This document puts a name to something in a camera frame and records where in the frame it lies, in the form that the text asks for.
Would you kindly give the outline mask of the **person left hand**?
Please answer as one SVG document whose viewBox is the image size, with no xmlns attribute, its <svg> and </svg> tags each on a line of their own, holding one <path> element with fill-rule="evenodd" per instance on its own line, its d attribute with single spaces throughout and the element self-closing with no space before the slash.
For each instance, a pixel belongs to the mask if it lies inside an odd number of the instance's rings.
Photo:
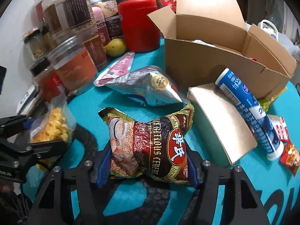
<svg viewBox="0 0 300 225">
<path fill-rule="evenodd" d="M 15 194 L 14 182 L 1 179 L 0 180 L 0 192 L 1 194 Z"/>
</svg>

